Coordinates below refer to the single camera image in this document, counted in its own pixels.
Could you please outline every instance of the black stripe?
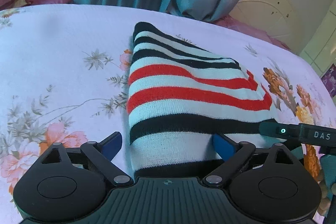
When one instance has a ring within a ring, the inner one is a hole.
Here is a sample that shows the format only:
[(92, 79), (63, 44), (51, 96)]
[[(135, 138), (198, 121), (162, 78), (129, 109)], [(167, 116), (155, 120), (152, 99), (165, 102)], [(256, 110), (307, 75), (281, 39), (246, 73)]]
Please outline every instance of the black stripe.
[(155, 33), (155, 34), (157, 34), (157, 35), (159, 35), (161, 37), (164, 37), (164, 38), (167, 38), (169, 40), (175, 41), (175, 42), (180, 43), (180, 44), (182, 44), (184, 46), (187, 46), (187, 47), (197, 48), (197, 49), (200, 49), (200, 50), (208, 52), (205, 49), (202, 49), (202, 48), (197, 47), (195, 45), (192, 45), (192, 44), (190, 44), (188, 42), (185, 42), (183, 40), (180, 40), (180, 39), (177, 39), (175, 37), (172, 37), (170, 35), (165, 34), (165, 33), (161, 32), (160, 30), (158, 30), (157, 28), (155, 28), (152, 24), (150, 24), (148, 22), (138, 22), (135, 25), (134, 32), (133, 32), (133, 41), (135, 40), (135, 37), (137, 36), (138, 33), (144, 32), (144, 31)]
[(192, 58), (197, 58), (200, 60), (222, 60), (222, 59), (231, 59), (231, 58), (224, 58), (224, 57), (220, 57), (220, 58), (212, 58), (212, 57), (204, 57), (204, 56), (199, 56), (199, 55), (194, 55), (194, 54), (190, 54), (187, 52), (183, 52), (180, 51), (174, 47), (171, 47), (165, 43), (162, 43), (160, 41), (157, 41), (156, 39), (152, 38), (152, 37), (139, 37), (137, 40), (135, 40), (134, 42), (134, 46), (140, 44), (140, 43), (151, 43), (151, 44), (155, 44), (158, 45), (160, 47), (163, 47), (167, 50), (169, 50), (170, 52), (173, 52), (175, 54), (178, 55), (182, 55), (182, 56), (186, 56), (186, 57), (192, 57)]
[[(265, 122), (276, 122), (274, 119)], [(149, 118), (136, 123), (130, 130), (130, 143), (136, 139), (162, 132), (197, 132), (204, 134), (216, 133), (259, 133), (261, 122), (242, 122), (233, 119), (215, 119), (197, 114), (169, 114)]]
[(302, 147), (301, 143), (294, 139), (286, 140), (283, 144), (291, 151), (298, 147)]
[(183, 164), (172, 164), (164, 166), (156, 166), (150, 168), (144, 168), (135, 171), (134, 178), (149, 177), (149, 178), (187, 178), (198, 177), (204, 178), (210, 174), (218, 166), (220, 166), (223, 160), (207, 160), (198, 162), (188, 162)]
[(170, 57), (162, 52), (155, 51), (155, 50), (150, 50), (150, 49), (145, 49), (145, 50), (139, 50), (133, 54), (132, 57), (132, 64), (145, 57), (161, 57), (164, 59), (168, 59), (171, 61), (175, 61), (177, 63), (187, 65), (191, 68), (196, 68), (196, 69), (208, 69), (208, 68), (215, 68), (215, 69), (241, 69), (239, 66), (239, 63), (237, 61), (234, 61), (234, 63), (219, 63), (219, 62), (205, 62), (205, 61), (200, 61), (200, 60), (191, 60), (191, 59), (177, 59)]

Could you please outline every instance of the floral bedsheet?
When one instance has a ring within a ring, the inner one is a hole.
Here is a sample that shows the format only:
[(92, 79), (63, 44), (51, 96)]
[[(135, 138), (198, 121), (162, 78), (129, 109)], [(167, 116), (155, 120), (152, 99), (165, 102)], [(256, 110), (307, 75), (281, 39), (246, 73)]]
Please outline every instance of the floral bedsheet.
[[(13, 188), (53, 142), (78, 147), (114, 131), (127, 139), (125, 104), (135, 24), (236, 59), (268, 87), (278, 122), (336, 128), (336, 107), (300, 57), (223, 27), (168, 14), (94, 5), (38, 5), (0, 14), (0, 222), (21, 216)], [(125, 150), (113, 160), (131, 173)], [(306, 146), (312, 175), (319, 155)], [(322, 218), (316, 214), (319, 222)]]

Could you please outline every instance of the gray leaf print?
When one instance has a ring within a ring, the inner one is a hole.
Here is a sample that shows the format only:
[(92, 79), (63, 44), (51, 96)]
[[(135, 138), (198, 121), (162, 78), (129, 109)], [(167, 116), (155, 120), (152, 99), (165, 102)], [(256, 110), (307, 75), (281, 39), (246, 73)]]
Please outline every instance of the gray leaf print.
[(122, 87), (124, 87), (125, 85), (128, 85), (128, 76), (127, 75), (122, 75), (122, 76), (115, 76), (115, 77), (110, 77), (108, 79), (106, 79), (107, 81), (110, 81), (112, 84), (114, 84), (114, 86), (120, 87), (122, 85)]
[(109, 57), (105, 52), (99, 52), (98, 49), (96, 49), (95, 52), (91, 52), (91, 55), (87, 54), (88, 57), (84, 58), (84, 62), (86, 63), (85, 66), (89, 67), (89, 70), (94, 66), (96, 70), (99, 68), (104, 68), (105, 65), (109, 62), (111, 62), (113, 59)]
[(112, 98), (111, 98), (111, 100), (108, 104), (102, 103), (101, 108), (105, 112), (105, 115), (109, 117), (109, 119), (111, 118), (112, 114), (114, 113), (113, 105), (114, 105), (114, 100)]
[(31, 142), (40, 143), (45, 140), (45, 131), (45, 124), (39, 125), (39, 122), (35, 122), (30, 126), (26, 136), (23, 137), (28, 138)]
[(0, 134), (0, 158), (9, 154), (9, 148), (14, 144), (14, 138), (9, 134)]
[(54, 87), (55, 87), (55, 86), (53, 86), (53, 85), (49, 85), (49, 86), (46, 88), (47, 92), (52, 92), (52, 90), (53, 90)]
[(31, 111), (36, 115), (42, 115), (42, 110), (35, 106), (35, 99), (31, 102)]
[(64, 124), (64, 129), (68, 129), (74, 123), (74, 121), (72, 121), (72, 117), (65, 118), (64, 116), (61, 116), (58, 121)]
[(28, 111), (23, 114), (23, 118), (25, 119), (25, 124), (27, 127), (30, 127), (35, 122), (34, 117), (32, 117), (31, 113)]
[(176, 35), (176, 37), (177, 37), (178, 39), (184, 41), (184, 42), (187, 42), (187, 43), (191, 44), (191, 45), (195, 45), (191, 40), (186, 39), (186, 38), (183, 38), (180, 34)]
[(4, 27), (11, 27), (12, 23), (9, 20), (9, 18), (3, 18), (0, 17), (0, 30), (3, 29)]
[(20, 111), (21, 111), (21, 106), (19, 104), (17, 104), (16, 106), (13, 106), (12, 108), (9, 108), (9, 113), (7, 114), (7, 116), (9, 118), (14, 118), (14, 117), (18, 117)]
[(114, 106), (117, 109), (118, 107), (122, 107), (126, 109), (128, 94), (121, 92), (117, 96), (114, 96)]
[(48, 97), (49, 97), (49, 95), (46, 95), (46, 96), (42, 96), (42, 95), (40, 95), (40, 98), (39, 98), (39, 104), (40, 104), (41, 107), (46, 107), (46, 108), (48, 108), (48, 106), (47, 106), (47, 103), (48, 103)]
[(248, 46), (244, 47), (244, 49), (246, 49), (254, 57), (257, 57), (257, 55), (258, 55), (257, 51), (250, 44)]
[(275, 103), (275, 107), (276, 107), (278, 110), (281, 111), (280, 100), (279, 100), (279, 98), (277, 98), (277, 101), (276, 101), (276, 103)]
[(26, 138), (29, 132), (24, 118), (18, 118), (10, 126), (8, 126), (8, 129), (9, 129), (10, 134), (14, 138), (18, 138), (18, 140), (20, 141)]

